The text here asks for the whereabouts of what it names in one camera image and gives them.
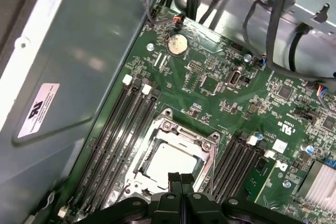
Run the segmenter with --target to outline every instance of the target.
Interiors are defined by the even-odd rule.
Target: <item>green circuit board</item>
[[[170,9],[159,7],[157,19],[174,15],[176,13]],[[176,33],[184,35],[188,41],[187,51],[181,56],[170,54],[167,48],[167,41]],[[153,44],[154,48],[149,50],[148,44]],[[219,132],[218,157],[237,130],[263,135],[265,149],[274,152],[274,160],[270,159],[262,171],[253,169],[249,174],[244,183],[249,191],[248,200],[306,223],[335,223],[331,212],[318,206],[307,210],[293,202],[293,197],[314,159],[335,159],[336,120],[333,115],[327,115],[317,100],[316,90],[307,88],[305,81],[276,74],[255,58],[245,61],[246,54],[249,54],[247,49],[189,19],[178,32],[173,23],[154,28],[145,25],[87,146],[102,131],[120,93],[123,77],[138,74],[155,82],[161,91],[153,116],[170,108],[176,121],[205,136]],[[238,80],[232,84],[230,81],[237,70]],[[324,99],[330,107],[335,104],[334,96],[326,94]],[[313,118],[297,116],[297,109],[309,112]],[[309,157],[301,156],[300,146],[304,143],[313,145],[317,151]],[[60,202],[71,197],[88,153],[84,148]],[[281,170],[275,161],[288,167]],[[289,188],[283,185],[285,180],[291,181]]]

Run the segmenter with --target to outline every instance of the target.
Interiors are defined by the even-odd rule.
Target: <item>ul logo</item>
[[[31,111],[31,113],[30,113],[28,119],[31,119],[31,118],[33,118],[35,115],[38,114],[38,112],[40,111],[40,109],[41,109],[41,107],[42,107],[42,104],[43,104],[43,102],[38,102],[38,103],[36,103],[36,104],[34,105],[34,107],[33,107],[32,111]]]

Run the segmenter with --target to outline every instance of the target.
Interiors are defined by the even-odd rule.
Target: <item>label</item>
[[[272,147],[273,150],[283,154],[285,152],[285,149],[287,148],[287,143],[284,141],[281,141],[280,139],[276,139],[274,142],[274,145]]]
[[[43,83],[38,91],[18,138],[38,132],[59,88],[59,83]]]

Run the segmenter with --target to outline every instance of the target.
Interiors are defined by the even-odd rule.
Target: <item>heatsink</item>
[[[298,194],[308,203],[336,214],[336,170],[314,162]]]

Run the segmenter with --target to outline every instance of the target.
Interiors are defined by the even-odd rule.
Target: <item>blue wire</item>
[[[327,91],[328,91],[328,88],[323,89],[320,93],[320,96],[323,95],[324,93],[326,93]]]

